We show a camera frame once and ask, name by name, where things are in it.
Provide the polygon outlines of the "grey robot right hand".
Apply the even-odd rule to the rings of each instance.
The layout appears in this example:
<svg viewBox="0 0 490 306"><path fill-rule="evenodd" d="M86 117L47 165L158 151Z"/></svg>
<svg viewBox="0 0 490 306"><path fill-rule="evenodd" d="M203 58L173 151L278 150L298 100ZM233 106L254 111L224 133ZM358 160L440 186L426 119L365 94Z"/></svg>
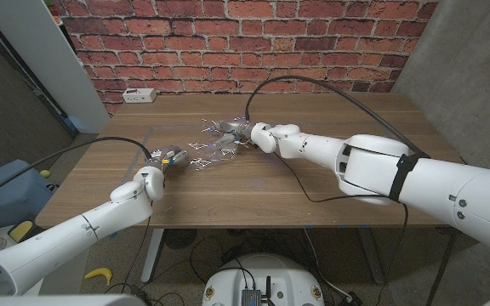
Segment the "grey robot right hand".
<svg viewBox="0 0 490 306"><path fill-rule="evenodd" d="M233 121L219 121L213 125L213 129L220 132L221 136L215 141L217 145L228 145L235 141L249 140L254 123L244 119Z"/></svg>

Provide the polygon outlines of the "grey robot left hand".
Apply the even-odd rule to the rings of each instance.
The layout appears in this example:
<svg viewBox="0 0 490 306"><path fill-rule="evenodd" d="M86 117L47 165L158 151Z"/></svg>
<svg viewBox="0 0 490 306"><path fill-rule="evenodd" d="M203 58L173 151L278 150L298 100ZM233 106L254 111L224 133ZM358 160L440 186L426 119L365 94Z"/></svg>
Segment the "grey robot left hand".
<svg viewBox="0 0 490 306"><path fill-rule="evenodd" d="M187 156L186 150L171 144L152 151L151 157L146 159L145 163L147 166L152 166L165 172L168 167L184 162Z"/></svg>

